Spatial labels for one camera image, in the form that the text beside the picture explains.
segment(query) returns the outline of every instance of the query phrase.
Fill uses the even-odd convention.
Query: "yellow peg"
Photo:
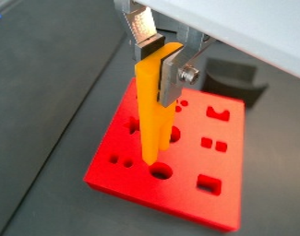
[[[159,149],[169,148],[176,111],[176,101],[167,108],[157,101],[161,63],[181,47],[177,42],[167,44],[135,66],[143,159],[149,165],[157,160]]]

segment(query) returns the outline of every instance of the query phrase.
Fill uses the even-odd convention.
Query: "red block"
[[[85,181],[100,191],[223,231],[240,229],[246,106],[183,90],[171,148],[141,157],[135,80]]]

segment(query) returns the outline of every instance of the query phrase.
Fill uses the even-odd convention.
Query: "gray surface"
[[[116,51],[113,2],[26,0],[0,20],[0,230]]]
[[[77,113],[5,235],[222,235],[89,189],[82,181],[133,76],[123,44]],[[246,118],[243,227],[231,235],[300,235],[300,80],[216,44],[207,55],[259,66],[268,82]]]

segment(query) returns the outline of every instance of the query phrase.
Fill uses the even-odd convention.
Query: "hole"
[[[131,135],[133,135],[136,131],[140,131],[140,121],[135,117],[131,117],[131,121],[125,124],[125,127],[129,128]]]
[[[180,139],[181,139],[181,130],[176,126],[173,126],[169,142],[176,143]]]
[[[183,107],[181,106],[176,106],[176,112],[181,112],[183,111]]]
[[[200,174],[197,176],[197,189],[212,194],[222,195],[223,182],[211,176]]]
[[[133,165],[135,165],[135,163],[131,159],[125,160],[124,167],[131,168]]]
[[[214,140],[210,137],[203,137],[201,138],[201,146],[206,148],[212,148]]]
[[[184,107],[187,107],[188,104],[189,104],[189,103],[188,103],[188,100],[183,100],[183,101],[181,101],[181,105],[183,105]]]
[[[212,106],[207,109],[207,116],[224,122],[230,121],[230,111],[216,112]]]
[[[215,144],[215,149],[222,152],[227,152],[228,150],[228,143],[218,141]]]
[[[119,156],[113,155],[109,159],[111,163],[117,164],[119,163]]]
[[[156,162],[151,165],[151,174],[156,179],[167,180],[173,175],[173,170],[163,162]]]

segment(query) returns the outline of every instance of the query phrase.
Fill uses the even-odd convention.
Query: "metal bracket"
[[[165,45],[165,36],[157,33],[151,8],[133,0],[116,0],[116,8],[131,37],[135,59],[140,62]]]
[[[184,48],[164,61],[160,84],[160,103],[168,107],[183,94],[184,83],[195,84],[200,77],[196,60],[216,41],[210,35],[180,23],[177,38]]]

